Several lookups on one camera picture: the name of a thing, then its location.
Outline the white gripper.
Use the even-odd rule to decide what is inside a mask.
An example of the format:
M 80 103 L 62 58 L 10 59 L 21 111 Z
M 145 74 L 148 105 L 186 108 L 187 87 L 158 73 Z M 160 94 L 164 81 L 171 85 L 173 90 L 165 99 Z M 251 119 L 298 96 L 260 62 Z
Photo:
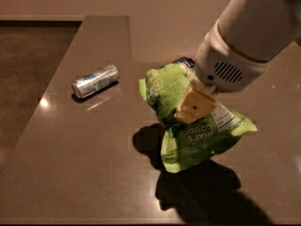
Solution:
M 244 57 L 222 38 L 218 24 L 206 34 L 195 58 L 195 74 L 205 85 L 221 92 L 236 92 L 247 88 L 267 69 L 268 62 Z M 174 118 L 190 124 L 211 113 L 218 102 L 209 87 L 193 79 L 185 91 Z

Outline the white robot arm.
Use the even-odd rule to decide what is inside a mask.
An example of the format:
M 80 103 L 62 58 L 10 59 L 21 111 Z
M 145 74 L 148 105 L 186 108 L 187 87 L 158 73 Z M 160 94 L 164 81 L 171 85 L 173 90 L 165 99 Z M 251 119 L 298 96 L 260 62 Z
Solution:
M 217 107 L 216 94 L 245 89 L 301 35 L 301 0 L 231 0 L 206 34 L 175 119 L 192 123 Z

